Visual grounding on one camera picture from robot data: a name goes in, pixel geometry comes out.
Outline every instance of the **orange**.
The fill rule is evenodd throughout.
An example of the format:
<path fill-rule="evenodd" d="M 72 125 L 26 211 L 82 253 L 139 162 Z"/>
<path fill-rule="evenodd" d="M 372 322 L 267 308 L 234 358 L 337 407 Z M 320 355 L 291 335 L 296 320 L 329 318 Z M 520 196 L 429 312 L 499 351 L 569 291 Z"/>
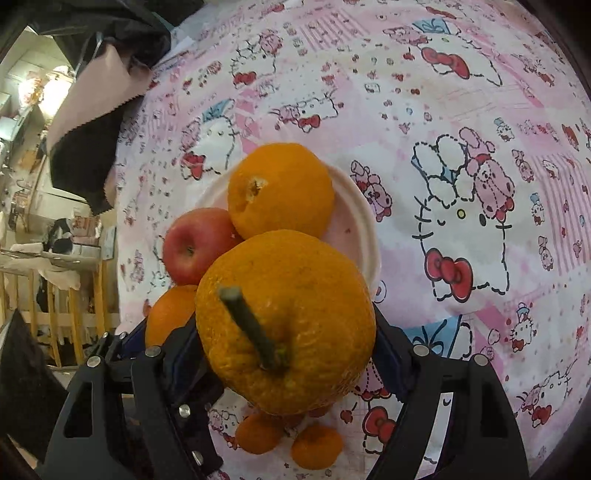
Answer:
<path fill-rule="evenodd" d="M 314 423 L 306 427 L 291 446 L 291 458 L 306 470 L 324 470 L 343 450 L 343 439 L 335 429 Z"/>
<path fill-rule="evenodd" d="M 248 453 L 262 455 L 279 445 L 284 435 L 281 420 L 259 412 L 246 417 L 236 429 L 238 445 Z"/>
<path fill-rule="evenodd" d="M 228 211 L 241 237 L 291 229 L 321 237 L 335 191 L 328 169 L 306 147 L 264 145 L 237 166 L 228 184 Z"/>
<path fill-rule="evenodd" d="M 238 286 L 285 365 L 261 368 L 260 352 L 218 296 Z M 355 264 L 292 230 L 256 235 L 219 257 L 196 294 L 197 329 L 213 371 L 273 415 L 324 407 L 355 386 L 375 341 L 374 308 Z"/>
<path fill-rule="evenodd" d="M 195 285 L 173 287 L 151 308 L 146 324 L 146 347 L 162 345 L 175 328 L 184 326 L 195 311 Z"/>

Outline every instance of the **table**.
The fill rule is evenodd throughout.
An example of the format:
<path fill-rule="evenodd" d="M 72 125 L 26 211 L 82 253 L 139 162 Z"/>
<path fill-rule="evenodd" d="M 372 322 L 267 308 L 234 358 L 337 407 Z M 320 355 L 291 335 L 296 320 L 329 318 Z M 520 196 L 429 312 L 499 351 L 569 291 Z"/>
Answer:
<path fill-rule="evenodd" d="M 164 235 L 207 185 L 261 144 L 302 143 L 375 212 L 385 317 L 438 355 L 491 360 L 534 472 L 591 382 L 589 99 L 547 32 L 501 0 L 239 2 L 185 26 L 119 139 L 119 330 L 170 286 Z M 217 477 L 365 478 L 400 408 L 369 364 L 321 420 L 344 454 L 308 472 L 293 439 L 236 449 L 250 410 L 227 391 L 210 413 Z"/>

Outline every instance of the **hello kitty print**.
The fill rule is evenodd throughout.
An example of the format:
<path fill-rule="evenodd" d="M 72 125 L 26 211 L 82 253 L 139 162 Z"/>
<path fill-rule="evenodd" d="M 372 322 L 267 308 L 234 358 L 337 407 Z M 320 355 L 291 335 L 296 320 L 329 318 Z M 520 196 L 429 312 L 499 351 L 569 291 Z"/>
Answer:
<path fill-rule="evenodd" d="M 370 207 L 380 311 L 436 355 L 489 358 L 533 473 L 591 385 L 591 107 L 566 57 L 501 0 L 233 1 L 195 40 L 176 31 L 122 125 L 118 332 L 172 286 L 164 238 L 208 185 L 260 145 L 303 144 Z M 209 411 L 214 477 L 366 478 L 402 409 L 387 380 L 370 362 L 318 420 L 346 452 L 320 472 L 289 454 L 311 419 L 264 458 L 245 453 L 235 430 L 253 407 L 227 391 Z M 451 404 L 418 476 L 435 470 Z"/>

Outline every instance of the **apple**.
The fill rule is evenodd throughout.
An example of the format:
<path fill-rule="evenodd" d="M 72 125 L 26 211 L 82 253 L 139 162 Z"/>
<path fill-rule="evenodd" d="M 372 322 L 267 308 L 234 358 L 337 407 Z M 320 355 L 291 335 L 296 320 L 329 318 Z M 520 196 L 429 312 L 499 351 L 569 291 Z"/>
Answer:
<path fill-rule="evenodd" d="M 164 238 L 162 261 L 177 285 L 198 285 L 211 264 L 240 242 L 227 210 L 198 208 L 171 225 Z"/>

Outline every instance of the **red bow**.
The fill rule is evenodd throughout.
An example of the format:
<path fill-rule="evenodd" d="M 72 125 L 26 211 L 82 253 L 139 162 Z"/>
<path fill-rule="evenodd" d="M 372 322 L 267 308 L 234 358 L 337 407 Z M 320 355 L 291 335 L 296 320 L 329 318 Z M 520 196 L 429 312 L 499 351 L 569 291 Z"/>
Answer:
<path fill-rule="evenodd" d="M 513 340 L 511 346 L 513 347 L 513 350 L 521 352 L 525 346 L 525 340 Z"/>
<path fill-rule="evenodd" d="M 433 50 L 431 47 L 425 47 L 421 50 L 421 55 L 427 63 L 431 65 L 446 65 L 452 69 L 460 78 L 467 80 L 470 78 L 470 70 L 464 59 L 455 53 L 448 55 Z"/>
<path fill-rule="evenodd" d="M 320 126 L 320 115 L 312 115 L 309 118 L 300 118 L 297 121 L 297 126 L 304 128 L 306 125 L 310 125 L 312 128 L 318 128 Z"/>
<path fill-rule="evenodd" d="M 369 437 L 377 437 L 384 445 L 392 436 L 396 422 L 388 418 L 384 407 L 374 407 L 367 412 L 363 419 L 362 428 Z"/>
<path fill-rule="evenodd" d="M 244 85 L 250 85 L 255 80 L 256 72 L 237 73 L 234 75 L 234 85 L 240 85 L 241 83 Z"/>
<path fill-rule="evenodd" d="M 205 155 L 195 155 L 192 152 L 187 152 L 183 155 L 183 163 L 191 170 L 191 175 L 195 180 L 201 180 L 205 158 Z"/>
<path fill-rule="evenodd" d="M 552 405 L 548 405 L 547 407 L 540 407 L 537 406 L 534 408 L 534 412 L 531 414 L 531 420 L 539 420 L 542 425 L 544 425 L 548 419 L 552 415 Z"/>
<path fill-rule="evenodd" d="M 432 248 L 425 254 L 425 273 L 433 282 L 443 280 L 447 283 L 457 301 L 463 303 L 470 297 L 474 276 L 472 266 L 465 258 L 454 261 Z"/>
<path fill-rule="evenodd" d="M 427 9 L 427 12 L 429 12 L 430 14 L 433 15 L 441 15 L 442 17 L 447 17 L 447 18 L 451 18 L 452 20 L 457 20 L 457 17 L 455 15 L 452 15 L 449 12 L 443 11 L 443 10 L 438 10 L 437 8 L 433 8 L 433 7 L 425 7 Z"/>

